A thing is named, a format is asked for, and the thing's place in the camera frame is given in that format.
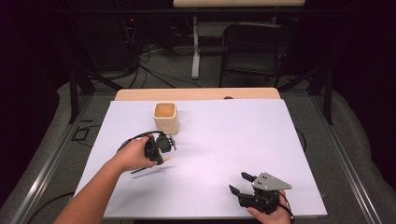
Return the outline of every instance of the electronic equipment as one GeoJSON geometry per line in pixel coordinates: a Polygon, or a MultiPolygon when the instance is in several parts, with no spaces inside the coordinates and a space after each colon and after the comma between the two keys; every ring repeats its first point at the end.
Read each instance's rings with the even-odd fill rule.
{"type": "Polygon", "coordinates": [[[239,189],[229,185],[231,193],[238,197],[239,205],[242,207],[254,207],[267,215],[271,214],[278,206],[282,205],[279,203],[280,193],[278,191],[280,189],[291,189],[290,184],[267,173],[261,173],[258,177],[247,173],[241,173],[241,175],[244,179],[251,182],[254,194],[249,195],[241,193],[239,189]]]}
{"type": "Polygon", "coordinates": [[[141,133],[133,138],[126,140],[124,143],[122,143],[119,150],[122,149],[126,144],[128,144],[133,139],[141,138],[144,136],[149,137],[149,140],[145,144],[145,157],[151,161],[158,162],[157,165],[163,164],[163,156],[161,155],[160,151],[162,153],[170,152],[172,147],[176,150],[175,140],[172,138],[171,135],[168,136],[168,135],[166,135],[166,133],[164,133],[162,131],[151,131],[151,132],[141,133]],[[157,139],[154,139],[154,137],[152,135],[150,135],[153,133],[159,134],[157,139]]]}

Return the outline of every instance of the white tabletop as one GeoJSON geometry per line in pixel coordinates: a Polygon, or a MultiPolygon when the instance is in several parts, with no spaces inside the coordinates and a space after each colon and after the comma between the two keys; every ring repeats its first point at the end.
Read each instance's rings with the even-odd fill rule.
{"type": "MultiPolygon", "coordinates": [[[[157,101],[115,101],[92,148],[77,192],[128,138],[155,130],[157,101]]],[[[292,185],[287,189],[297,217],[327,215],[317,185],[279,99],[175,101],[177,150],[163,165],[124,173],[105,217],[251,218],[228,185],[252,193],[241,172],[266,172],[292,185]]]]}
{"type": "Polygon", "coordinates": [[[174,7],[300,7],[305,0],[174,0],[174,7]]]}

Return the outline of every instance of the black chair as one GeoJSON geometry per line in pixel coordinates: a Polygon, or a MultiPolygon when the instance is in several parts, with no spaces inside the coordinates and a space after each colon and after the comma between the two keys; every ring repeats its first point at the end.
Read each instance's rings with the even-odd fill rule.
{"type": "Polygon", "coordinates": [[[220,81],[226,73],[274,77],[277,86],[293,31],[279,24],[238,22],[223,32],[220,81]]]}

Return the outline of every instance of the human arm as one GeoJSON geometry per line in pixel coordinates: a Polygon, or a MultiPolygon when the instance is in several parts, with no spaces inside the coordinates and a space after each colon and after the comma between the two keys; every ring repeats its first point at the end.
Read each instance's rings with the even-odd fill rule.
{"type": "Polygon", "coordinates": [[[134,139],[119,150],[73,198],[55,223],[100,223],[120,175],[157,164],[145,158],[144,146],[148,140],[148,137],[134,139]]]}
{"type": "MultiPolygon", "coordinates": [[[[279,197],[279,203],[285,207],[287,206],[286,193],[284,190],[279,191],[282,195],[279,197]]],[[[262,224],[290,224],[290,214],[280,206],[270,215],[266,215],[255,208],[249,207],[247,211],[257,218],[262,224]]]]}

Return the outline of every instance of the forearm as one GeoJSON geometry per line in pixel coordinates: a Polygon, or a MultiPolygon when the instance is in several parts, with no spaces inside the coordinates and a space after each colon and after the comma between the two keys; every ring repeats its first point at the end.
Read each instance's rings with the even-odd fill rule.
{"type": "Polygon", "coordinates": [[[75,196],[55,223],[100,223],[122,170],[110,160],[75,196]]]}

